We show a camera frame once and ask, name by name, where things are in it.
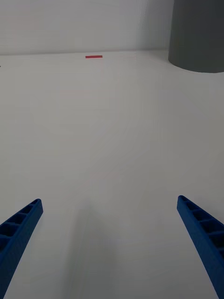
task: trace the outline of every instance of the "gray cylinder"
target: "gray cylinder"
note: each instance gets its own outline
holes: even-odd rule
[[[175,0],[168,59],[190,71],[224,71],[224,0]]]

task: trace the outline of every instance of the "white surface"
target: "white surface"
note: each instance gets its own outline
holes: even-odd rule
[[[1,0],[0,54],[167,48],[174,0]]]
[[[44,207],[6,299],[216,298],[176,203],[224,222],[224,74],[166,54],[0,57],[0,221]]]

